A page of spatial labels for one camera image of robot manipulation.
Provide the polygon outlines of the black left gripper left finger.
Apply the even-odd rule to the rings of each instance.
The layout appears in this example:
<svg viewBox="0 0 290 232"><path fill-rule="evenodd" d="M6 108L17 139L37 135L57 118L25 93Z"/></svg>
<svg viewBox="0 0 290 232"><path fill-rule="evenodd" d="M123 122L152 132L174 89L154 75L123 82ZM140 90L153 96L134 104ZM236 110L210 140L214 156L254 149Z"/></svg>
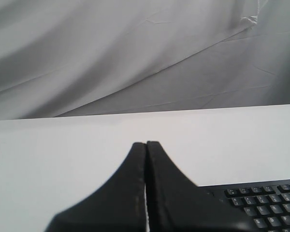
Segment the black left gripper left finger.
<svg viewBox="0 0 290 232"><path fill-rule="evenodd" d="M145 157L134 143L116 172L94 193L56 214L48 232L145 232Z"/></svg>

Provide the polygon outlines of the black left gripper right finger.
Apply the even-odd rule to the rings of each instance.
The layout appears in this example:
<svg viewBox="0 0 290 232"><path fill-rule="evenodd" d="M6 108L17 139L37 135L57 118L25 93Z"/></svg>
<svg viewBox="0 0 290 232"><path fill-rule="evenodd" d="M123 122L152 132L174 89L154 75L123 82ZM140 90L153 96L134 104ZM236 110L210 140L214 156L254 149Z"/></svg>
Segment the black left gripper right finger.
<svg viewBox="0 0 290 232"><path fill-rule="evenodd" d="M251 218L195 185L159 142L146 144L146 201L152 232L249 232Z"/></svg>

